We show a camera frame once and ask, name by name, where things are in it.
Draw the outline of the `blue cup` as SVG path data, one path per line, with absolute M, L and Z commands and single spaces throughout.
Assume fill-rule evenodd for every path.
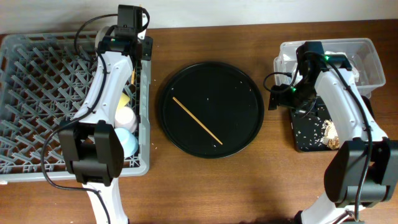
M 139 148 L 137 138 L 126 128 L 116 128 L 115 133 L 122 145 L 124 157 L 133 156 Z

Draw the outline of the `pink cup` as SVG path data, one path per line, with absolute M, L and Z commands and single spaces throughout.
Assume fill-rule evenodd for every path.
M 134 133 L 138 127 L 138 120 L 135 112 L 133 112 L 132 108 L 127 106 L 116 110 L 114 123 L 116 128 L 125 128 L 131 133 Z

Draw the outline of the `wooden chopstick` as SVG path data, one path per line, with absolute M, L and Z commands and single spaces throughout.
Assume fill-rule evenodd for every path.
M 197 122 L 215 141 L 217 141 L 220 145 L 223 143 L 192 113 L 190 112 L 176 97 L 172 97 L 174 102 L 181 107 L 195 122 Z
M 135 85 L 134 84 L 134 82 L 135 82 L 135 79 L 136 79 L 136 67 L 134 67 L 134 69 L 133 69 L 133 71 L 132 71 L 132 73 L 131 73 L 131 85 Z

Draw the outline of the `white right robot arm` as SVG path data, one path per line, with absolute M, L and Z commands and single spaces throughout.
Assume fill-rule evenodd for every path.
M 368 100 L 385 84 L 369 39 L 284 42 L 274 61 L 269 109 L 289 109 L 296 147 L 324 150 L 333 123 L 337 152 L 324 192 L 299 211 L 295 223 L 352 223 L 359 213 L 392 198 L 397 185 L 397 142 L 376 123 Z

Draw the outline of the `yellow bowl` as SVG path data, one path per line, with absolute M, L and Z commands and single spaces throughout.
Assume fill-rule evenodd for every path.
M 130 102 L 130 97 L 127 96 L 127 94 L 125 93 L 121 93 L 121 97 L 119 99 L 116 109 L 120 110 L 121 108 L 125 107 L 129 102 Z

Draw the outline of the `pale green plate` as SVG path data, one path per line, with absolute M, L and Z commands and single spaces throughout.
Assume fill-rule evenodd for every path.
M 95 37 L 95 48 L 97 48 L 99 42 L 102 41 L 108 28 L 109 28 L 109 26 L 105 26 L 97 32 L 96 37 Z

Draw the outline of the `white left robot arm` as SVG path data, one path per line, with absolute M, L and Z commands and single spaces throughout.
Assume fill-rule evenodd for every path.
M 115 114 L 126 82 L 138 82 L 139 169 L 149 170 L 150 123 L 148 96 L 153 39 L 146 35 L 150 16 L 139 6 L 120 5 L 117 23 L 98 32 L 98 65 L 81 108 L 60 123 L 58 135 L 67 171 L 88 193 L 97 223 L 129 223 L 119 193 L 124 152 L 115 133 Z

